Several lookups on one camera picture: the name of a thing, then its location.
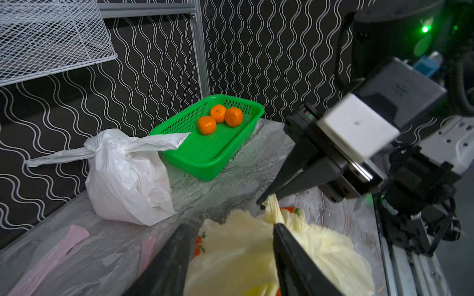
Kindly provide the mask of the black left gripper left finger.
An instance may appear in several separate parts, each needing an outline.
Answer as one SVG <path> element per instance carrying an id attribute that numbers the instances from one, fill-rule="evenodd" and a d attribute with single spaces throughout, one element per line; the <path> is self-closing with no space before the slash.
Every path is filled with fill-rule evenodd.
<path id="1" fill-rule="evenodd" d="M 198 229 L 181 224 L 168 238 L 125 296 L 183 296 Z"/>

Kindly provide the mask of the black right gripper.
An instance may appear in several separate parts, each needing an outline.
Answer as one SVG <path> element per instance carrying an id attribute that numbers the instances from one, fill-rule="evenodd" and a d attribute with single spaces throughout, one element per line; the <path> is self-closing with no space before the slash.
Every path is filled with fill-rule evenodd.
<path id="1" fill-rule="evenodd" d="M 285 132 L 295 142 L 273 183 L 257 204 L 272 194 L 278 200 L 318 187 L 332 202 L 376 194 L 386 185 L 387 175 L 371 160 L 355 163 L 322 131 L 322 114 L 303 103 L 286 117 Z"/>

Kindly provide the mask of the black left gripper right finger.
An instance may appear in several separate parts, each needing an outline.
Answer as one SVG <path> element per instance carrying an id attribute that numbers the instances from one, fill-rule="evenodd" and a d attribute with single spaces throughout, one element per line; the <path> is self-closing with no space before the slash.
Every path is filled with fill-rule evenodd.
<path id="1" fill-rule="evenodd" d="M 342 293 L 320 271 L 282 223 L 274 225 L 273 248 L 283 296 L 340 296 Z"/>

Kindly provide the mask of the orange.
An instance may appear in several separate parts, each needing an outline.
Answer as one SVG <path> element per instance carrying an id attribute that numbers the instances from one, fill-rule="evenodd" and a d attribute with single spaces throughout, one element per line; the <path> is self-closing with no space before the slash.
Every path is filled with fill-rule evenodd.
<path id="1" fill-rule="evenodd" d="M 211 135 L 216 132 L 217 129 L 217 122 L 213 117 L 210 116 L 205 116 L 201 117 L 197 121 L 197 130 L 202 134 L 202 135 Z"/>
<path id="2" fill-rule="evenodd" d="M 243 112 L 236 107 L 227 109 L 225 123 L 232 128 L 239 127 L 243 123 Z"/>
<path id="3" fill-rule="evenodd" d="M 225 114 L 227 109 L 223 105 L 215 105 L 211 108 L 210 117 L 212 117 L 216 123 L 220 124 L 225 121 Z"/>
<path id="4" fill-rule="evenodd" d="M 296 208 L 296 207 L 280 207 L 280 210 L 286 210 L 290 213 L 298 214 L 298 208 Z"/>

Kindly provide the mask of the yellow plastic bag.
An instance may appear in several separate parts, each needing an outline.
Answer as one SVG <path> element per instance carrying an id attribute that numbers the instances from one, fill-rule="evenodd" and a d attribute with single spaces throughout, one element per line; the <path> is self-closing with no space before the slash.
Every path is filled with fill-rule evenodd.
<path id="1" fill-rule="evenodd" d="M 309 223 L 271 195 L 265 212 L 206 219 L 188 267 L 186 296 L 372 296 L 368 261 L 351 240 Z"/>

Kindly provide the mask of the white plastic bag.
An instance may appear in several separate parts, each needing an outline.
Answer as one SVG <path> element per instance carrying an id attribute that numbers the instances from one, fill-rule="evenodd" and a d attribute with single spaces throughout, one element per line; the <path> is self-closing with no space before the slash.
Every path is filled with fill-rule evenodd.
<path id="1" fill-rule="evenodd" d="M 97 215 L 152 226 L 175 214 L 167 168 L 159 153 L 177 150 L 188 133 L 130 137 L 107 129 L 83 147 L 26 160 L 33 168 L 87 160 L 86 190 Z"/>

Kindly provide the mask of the pink plastic bag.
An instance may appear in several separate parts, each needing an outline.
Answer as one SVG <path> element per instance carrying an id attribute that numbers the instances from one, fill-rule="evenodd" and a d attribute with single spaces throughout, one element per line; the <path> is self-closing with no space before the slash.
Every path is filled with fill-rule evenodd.
<path id="1" fill-rule="evenodd" d="M 119 296 L 152 229 L 103 221 L 23 240 L 1 254 L 3 296 Z"/>

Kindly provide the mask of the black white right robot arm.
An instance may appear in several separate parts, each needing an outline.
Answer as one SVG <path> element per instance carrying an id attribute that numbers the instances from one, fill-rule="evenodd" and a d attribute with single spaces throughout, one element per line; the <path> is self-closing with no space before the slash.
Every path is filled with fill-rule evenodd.
<path id="1" fill-rule="evenodd" d="M 474 114 L 474 69 L 467 59 L 474 51 L 472 1 L 375 1 L 343 15 L 341 1 L 324 1 L 315 9 L 298 1 L 280 13 L 282 30 L 293 39 L 280 43 L 288 67 L 276 73 L 274 114 L 285 121 L 285 131 L 296 143 L 275 181 L 258 200 L 270 194 L 284 198 L 318 186 L 332 201 L 363 194 L 380 183 L 380 177 L 363 181 L 349 162 L 331 148 L 316 127 L 317 106 L 346 91 L 374 81 L 393 58 L 407 60 L 414 69 L 428 52 L 438 51 L 444 61 L 432 75 L 446 94 L 429 100 L 425 111 L 395 120 L 402 139 L 389 157 L 389 184 L 383 195 L 390 215 L 392 242 L 420 254 L 433 255 L 441 240 L 456 241 L 454 193 L 462 174 L 449 160 L 429 158 L 423 142 L 439 136 L 435 127 L 450 113 L 464 118 Z"/>

